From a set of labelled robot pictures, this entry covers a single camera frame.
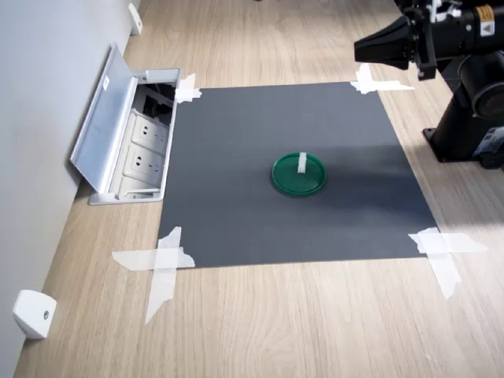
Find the electrical socket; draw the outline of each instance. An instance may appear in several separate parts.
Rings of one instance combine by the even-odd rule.
[[[164,156],[168,144],[168,129],[163,124],[156,124],[137,114],[132,142]]]
[[[142,193],[141,190],[145,189],[157,189],[156,187],[144,183],[143,181],[138,181],[132,179],[131,177],[124,176],[120,182],[119,197],[120,198],[153,198],[154,193]]]
[[[147,148],[132,144],[126,157],[124,175],[155,187],[161,187],[163,157]]]

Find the masking tape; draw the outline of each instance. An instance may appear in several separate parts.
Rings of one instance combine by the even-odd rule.
[[[182,228],[175,227],[168,236],[157,241],[156,250],[112,252],[119,264],[132,272],[154,270],[150,284],[145,324],[149,323],[162,304],[173,298],[177,268],[194,268],[195,261],[180,246]]]
[[[417,244],[418,252],[427,255],[445,299],[453,295],[456,284],[461,282],[451,254],[481,253],[488,249],[466,234],[441,233],[436,227],[409,234],[409,237]]]
[[[352,81],[350,84],[363,95],[374,91],[411,91],[415,89],[403,85],[397,80],[374,81],[371,76],[369,63],[361,64],[361,67],[355,74],[357,76],[357,81]]]
[[[179,87],[175,89],[175,100],[180,104],[184,101],[192,102],[193,98],[202,97],[202,92],[199,88],[195,88],[196,74],[192,73],[179,83]]]
[[[298,160],[298,173],[305,173],[305,172],[306,172],[306,152],[300,152]]]

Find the green lid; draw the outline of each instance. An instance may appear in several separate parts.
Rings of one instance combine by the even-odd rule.
[[[298,173],[299,152],[288,154],[273,164],[271,177],[275,186],[288,195],[312,195],[325,183],[327,173],[316,157],[306,154],[305,173]]]

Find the gray fabric sheet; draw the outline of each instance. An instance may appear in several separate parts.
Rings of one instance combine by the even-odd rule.
[[[282,195],[276,159],[305,151],[328,171]],[[196,267],[420,257],[435,221],[377,93],[349,83],[202,90],[178,106],[159,238],[182,227]]]

